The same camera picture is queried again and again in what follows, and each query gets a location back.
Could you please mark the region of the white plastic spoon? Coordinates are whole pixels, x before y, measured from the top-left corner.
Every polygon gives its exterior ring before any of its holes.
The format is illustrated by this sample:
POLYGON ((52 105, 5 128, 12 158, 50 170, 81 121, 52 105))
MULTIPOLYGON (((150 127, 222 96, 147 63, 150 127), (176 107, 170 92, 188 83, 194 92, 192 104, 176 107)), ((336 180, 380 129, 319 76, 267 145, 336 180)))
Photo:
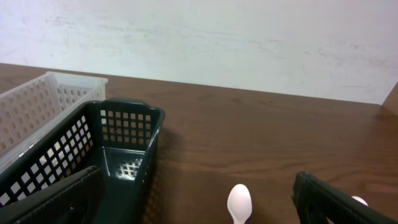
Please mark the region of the white plastic spoon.
POLYGON ((234 224, 245 224, 252 215, 252 200, 248 188, 235 185, 229 193, 227 208, 234 224))

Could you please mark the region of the white plastic fork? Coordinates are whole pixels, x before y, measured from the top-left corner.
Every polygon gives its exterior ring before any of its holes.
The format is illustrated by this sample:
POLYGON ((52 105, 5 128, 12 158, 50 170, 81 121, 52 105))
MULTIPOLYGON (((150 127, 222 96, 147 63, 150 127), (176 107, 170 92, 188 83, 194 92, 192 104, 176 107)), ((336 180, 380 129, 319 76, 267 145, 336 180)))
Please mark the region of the white plastic fork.
POLYGON ((368 203, 367 203, 364 199, 362 199, 361 197, 352 196, 352 198, 355 199, 355 200, 357 200, 358 202, 360 202, 360 203, 362 203, 363 205, 365 205, 365 206, 368 207, 368 203))

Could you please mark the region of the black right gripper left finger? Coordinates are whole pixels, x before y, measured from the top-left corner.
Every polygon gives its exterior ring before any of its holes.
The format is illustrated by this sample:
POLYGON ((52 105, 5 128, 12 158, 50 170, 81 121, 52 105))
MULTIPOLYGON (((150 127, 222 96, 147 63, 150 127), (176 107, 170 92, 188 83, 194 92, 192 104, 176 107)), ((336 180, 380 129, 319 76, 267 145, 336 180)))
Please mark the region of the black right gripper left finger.
POLYGON ((101 169, 89 166, 1 208, 1 223, 91 223, 104 193, 101 169))

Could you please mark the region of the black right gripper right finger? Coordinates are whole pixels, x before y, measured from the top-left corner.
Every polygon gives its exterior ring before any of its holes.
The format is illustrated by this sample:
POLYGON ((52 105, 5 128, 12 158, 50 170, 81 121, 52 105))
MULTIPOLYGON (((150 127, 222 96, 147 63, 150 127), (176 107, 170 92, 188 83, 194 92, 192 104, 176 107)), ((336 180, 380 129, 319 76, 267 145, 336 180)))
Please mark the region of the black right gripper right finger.
POLYGON ((397 224, 309 172, 297 173, 292 200, 301 224, 397 224))

